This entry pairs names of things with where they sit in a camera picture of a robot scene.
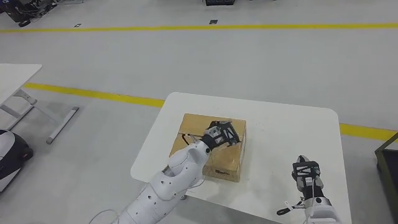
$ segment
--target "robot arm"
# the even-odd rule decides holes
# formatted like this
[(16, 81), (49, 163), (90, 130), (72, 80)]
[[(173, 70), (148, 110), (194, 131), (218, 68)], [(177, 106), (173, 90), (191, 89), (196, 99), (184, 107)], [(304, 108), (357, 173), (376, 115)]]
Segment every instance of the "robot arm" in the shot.
[[(305, 156), (299, 156), (293, 164), (292, 177), (297, 183), (297, 189), (303, 197), (293, 209), (305, 209), (306, 224), (342, 224), (335, 208), (322, 192), (323, 182), (320, 178), (319, 165), (309, 161)], [(281, 209), (278, 215), (290, 212), (289, 208)]]
[(226, 142), (230, 146), (239, 142), (238, 135), (229, 121), (214, 121), (201, 139), (195, 139), (193, 136), (192, 139), (193, 143), (170, 157), (166, 168), (146, 184), (114, 224), (159, 222), (175, 208), (188, 189), (197, 187), (195, 185), (203, 178), (202, 169), (210, 152)]

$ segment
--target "yellow floor line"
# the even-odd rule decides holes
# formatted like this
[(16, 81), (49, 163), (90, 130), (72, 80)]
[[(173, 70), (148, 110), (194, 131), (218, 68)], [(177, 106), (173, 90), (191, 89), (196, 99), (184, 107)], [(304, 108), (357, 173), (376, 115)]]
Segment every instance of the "yellow floor line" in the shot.
[[(55, 93), (64, 93), (68, 95), (76, 95), (88, 98), (96, 98), (101, 100), (119, 101), (129, 104), (154, 106), (161, 108), (164, 100), (156, 100), (152, 98), (143, 98), (130, 95), (119, 95), (117, 93), (104, 93), (100, 91), (84, 90), (78, 88), (65, 88), (62, 86), (53, 86), (38, 83), (26, 83), (26, 88), (51, 91)], [(386, 141), (391, 138), (397, 131), (387, 129), (369, 128), (365, 126), (355, 126), (352, 124), (340, 124), (340, 133), (342, 135), (354, 136), (358, 138), (376, 139)]]
[(29, 32), (106, 32), (106, 31), (160, 31), (160, 30), (248, 30), (248, 29), (396, 29), (398, 22), (347, 24), (238, 24), (205, 26), (130, 26), (93, 28), (3, 29), (0, 33)]
[(155, 106), (161, 108), (164, 100), (156, 100), (151, 98), (135, 97), (129, 95), (119, 95), (117, 93), (103, 93), (100, 91), (83, 90), (78, 88), (65, 88), (62, 86), (52, 86), (45, 84), (26, 83), (26, 88), (52, 91), (56, 93), (64, 93), (67, 95), (77, 95), (82, 97), (96, 98), (101, 100), (119, 101), (143, 106)]

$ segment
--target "white table top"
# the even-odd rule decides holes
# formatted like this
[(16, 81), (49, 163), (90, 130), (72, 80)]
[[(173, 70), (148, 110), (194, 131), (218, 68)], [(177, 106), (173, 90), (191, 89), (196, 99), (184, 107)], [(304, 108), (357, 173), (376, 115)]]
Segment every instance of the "white table top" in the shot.
[(207, 177), (187, 195), (279, 223), (303, 223), (303, 210), (284, 216), (284, 201), (296, 204), (300, 192), (292, 164), (305, 155), (320, 165), (323, 192), (344, 224), (351, 224), (346, 174), (337, 114), (330, 109), (213, 96), (170, 94), (139, 155), (131, 176), (148, 182), (166, 165), (185, 113), (245, 119), (246, 151), (241, 181)]
[(42, 68), (41, 64), (0, 63), (0, 105)]

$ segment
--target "brown cardboard box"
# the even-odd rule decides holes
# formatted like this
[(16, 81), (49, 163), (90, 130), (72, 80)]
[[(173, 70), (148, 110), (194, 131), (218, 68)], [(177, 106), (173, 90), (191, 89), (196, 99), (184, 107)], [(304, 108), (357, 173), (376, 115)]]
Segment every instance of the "brown cardboard box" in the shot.
[[(180, 130), (175, 138), (170, 156), (176, 151), (184, 148), (187, 144), (182, 139), (182, 134), (191, 134), (198, 139), (201, 138), (205, 129), (209, 127), (212, 121), (231, 120), (232, 125), (239, 136), (239, 142), (235, 146), (227, 147), (224, 144), (215, 148), (209, 157), (208, 162), (203, 168), (203, 175), (216, 177), (219, 179), (239, 182), (241, 177), (241, 164), (244, 154), (246, 141), (246, 121), (239, 119), (226, 119), (220, 117), (203, 116), (186, 113), (182, 120)], [(192, 142), (189, 137), (185, 137), (188, 142)]]

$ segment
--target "gray floor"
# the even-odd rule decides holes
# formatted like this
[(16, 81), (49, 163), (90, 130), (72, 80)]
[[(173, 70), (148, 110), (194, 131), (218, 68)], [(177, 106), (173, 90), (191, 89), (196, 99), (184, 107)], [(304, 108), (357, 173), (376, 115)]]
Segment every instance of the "gray floor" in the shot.
[[(367, 23), (397, 17), (398, 0), (237, 0), (231, 7), (206, 7), (201, 0), (87, 0), (56, 7), (27, 28), (207, 25), (211, 19)], [(0, 15), (0, 29), (14, 28)], [(43, 64), (32, 79), (36, 83), (161, 99), (181, 91), (321, 106), (335, 110), (341, 123), (397, 129), (397, 39), (395, 29), (13, 33), (0, 34), (0, 62)], [(60, 115), (75, 105), (81, 109), (51, 146), (45, 138), (54, 126), (39, 112), (15, 128), (35, 157), (0, 195), (0, 223), (88, 223), (101, 210), (120, 212), (143, 186), (129, 170), (159, 109), (29, 92)], [(8, 121), (0, 113), (0, 127)], [(355, 224), (392, 223), (376, 170), (379, 145), (343, 136)], [(290, 172), (286, 178), (291, 180)], [(264, 220), (189, 198), (161, 223)]]

